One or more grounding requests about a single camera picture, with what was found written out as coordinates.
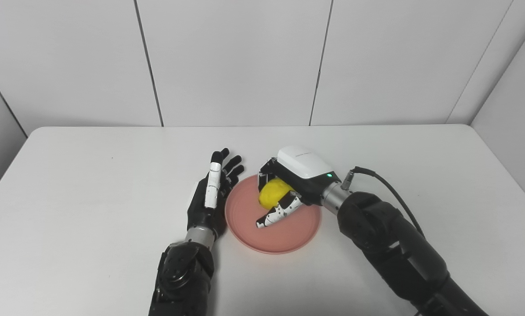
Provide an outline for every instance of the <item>yellow sponge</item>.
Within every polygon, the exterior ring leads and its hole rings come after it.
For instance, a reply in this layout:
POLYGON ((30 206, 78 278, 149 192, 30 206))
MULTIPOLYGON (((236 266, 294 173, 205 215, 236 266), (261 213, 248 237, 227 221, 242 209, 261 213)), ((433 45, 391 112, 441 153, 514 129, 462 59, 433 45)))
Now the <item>yellow sponge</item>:
POLYGON ((267 182, 262 188, 259 194, 259 203, 270 210, 274 208, 278 201, 283 198, 289 191, 294 190, 291 186, 286 184, 286 182, 280 180, 279 178, 274 178, 267 182))

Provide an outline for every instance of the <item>robotic arm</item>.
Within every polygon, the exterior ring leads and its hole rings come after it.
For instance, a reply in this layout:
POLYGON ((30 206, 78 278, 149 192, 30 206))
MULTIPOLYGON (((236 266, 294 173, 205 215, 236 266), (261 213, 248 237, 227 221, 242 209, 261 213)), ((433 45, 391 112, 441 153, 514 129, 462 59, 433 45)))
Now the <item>robotic arm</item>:
POLYGON ((212 246, 226 229, 224 206, 244 167, 241 156, 232 158, 225 148, 214 152, 210 171, 198 182, 188 208, 184 242, 170 244, 162 253, 150 304, 150 316, 204 316, 214 275, 212 246))
POLYGON ((324 206, 337 216, 341 233, 362 250, 383 280, 401 298, 409 300, 417 314, 425 316, 486 316, 449 276, 443 258, 424 238, 409 212, 413 226, 401 212, 374 194, 348 190, 354 173, 376 176, 373 171, 355 168, 344 182, 315 154, 301 147, 286 147, 271 158, 259 173, 259 190, 278 177, 295 192, 282 198, 259 228, 271 225, 294 212, 299 202, 324 206))

